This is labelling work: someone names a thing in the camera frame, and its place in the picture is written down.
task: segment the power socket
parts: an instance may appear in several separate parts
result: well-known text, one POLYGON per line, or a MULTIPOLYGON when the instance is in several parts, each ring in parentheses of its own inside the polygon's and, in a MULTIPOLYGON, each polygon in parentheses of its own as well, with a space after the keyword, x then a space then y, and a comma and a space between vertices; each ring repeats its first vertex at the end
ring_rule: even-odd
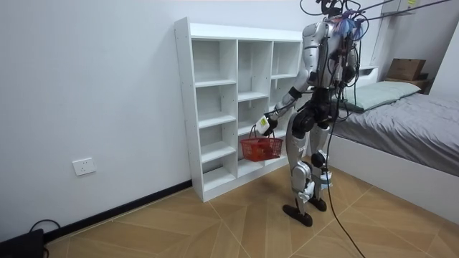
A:
POLYGON ((95 172, 93 158, 86 158, 81 161, 73 161, 72 164, 77 176, 95 172))

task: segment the parquet floor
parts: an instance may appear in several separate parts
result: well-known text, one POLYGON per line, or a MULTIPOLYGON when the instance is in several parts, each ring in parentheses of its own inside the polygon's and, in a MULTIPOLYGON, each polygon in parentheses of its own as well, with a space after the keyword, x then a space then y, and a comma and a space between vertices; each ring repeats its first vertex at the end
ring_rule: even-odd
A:
MULTIPOLYGON (((459 257, 458 225, 344 172, 334 171, 331 193, 367 258, 459 257)), ((330 209, 307 204, 307 228, 282 212, 292 201, 286 166, 207 203, 182 191, 48 248, 51 258, 359 257, 330 209)))

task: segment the red plastic basket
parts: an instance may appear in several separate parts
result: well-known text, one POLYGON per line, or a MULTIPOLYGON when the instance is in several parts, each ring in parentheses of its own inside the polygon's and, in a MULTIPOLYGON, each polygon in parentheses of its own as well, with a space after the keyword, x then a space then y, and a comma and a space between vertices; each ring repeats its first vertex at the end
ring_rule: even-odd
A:
POLYGON ((255 132, 255 126, 250 130, 249 138, 241 140, 242 153, 244 158, 249 161, 267 161, 273 158, 279 158, 282 150, 282 139, 273 137, 259 138, 255 132))

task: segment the gray bed sheet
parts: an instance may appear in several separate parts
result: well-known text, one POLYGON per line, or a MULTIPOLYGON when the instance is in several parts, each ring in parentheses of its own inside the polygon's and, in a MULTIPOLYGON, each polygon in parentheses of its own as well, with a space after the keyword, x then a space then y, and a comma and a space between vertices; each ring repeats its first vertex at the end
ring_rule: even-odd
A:
POLYGON ((353 114, 333 134, 459 176, 458 100, 414 94, 353 114))

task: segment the white cabinet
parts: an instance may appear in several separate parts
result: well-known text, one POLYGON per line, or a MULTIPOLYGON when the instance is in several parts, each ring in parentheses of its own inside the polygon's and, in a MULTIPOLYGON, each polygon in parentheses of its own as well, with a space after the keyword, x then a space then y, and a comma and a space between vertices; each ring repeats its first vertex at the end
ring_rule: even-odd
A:
MULTIPOLYGON (((287 164, 243 158, 239 141, 292 87, 301 32, 175 23, 193 187, 208 201, 287 164)), ((284 138, 289 115, 279 121, 284 138)))

